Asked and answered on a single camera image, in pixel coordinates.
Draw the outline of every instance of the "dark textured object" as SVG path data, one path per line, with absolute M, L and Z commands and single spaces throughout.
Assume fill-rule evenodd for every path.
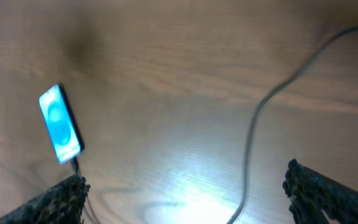
M 73 175 L 0 218 L 2 223 L 81 223 L 90 186 Z
M 296 224 L 329 223 L 328 217 L 342 224 L 358 224 L 358 192 L 301 164 L 288 164 L 283 188 L 291 199 L 290 211 Z

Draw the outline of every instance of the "rectangular device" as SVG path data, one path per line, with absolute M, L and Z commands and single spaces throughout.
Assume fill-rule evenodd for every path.
M 39 103 L 57 159 L 63 164 L 81 152 L 83 143 L 62 86 L 51 87 Z

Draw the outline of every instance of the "wooden table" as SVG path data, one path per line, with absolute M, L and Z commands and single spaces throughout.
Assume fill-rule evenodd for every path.
M 0 215 L 72 174 L 38 97 L 62 82 L 102 223 L 225 223 L 256 103 L 358 1 L 0 0 Z M 263 110 L 238 223 L 292 223 L 293 157 L 358 190 L 358 33 Z

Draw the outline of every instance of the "blue glowing screen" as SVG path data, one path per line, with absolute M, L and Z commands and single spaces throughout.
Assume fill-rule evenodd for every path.
M 78 155 L 81 152 L 81 145 L 59 85 L 54 85 L 39 101 L 57 159 L 62 164 Z

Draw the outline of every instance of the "blue screen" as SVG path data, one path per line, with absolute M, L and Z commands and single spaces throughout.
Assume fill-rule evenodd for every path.
M 54 85 L 39 101 L 57 159 L 62 164 L 78 155 L 81 145 L 59 85 Z

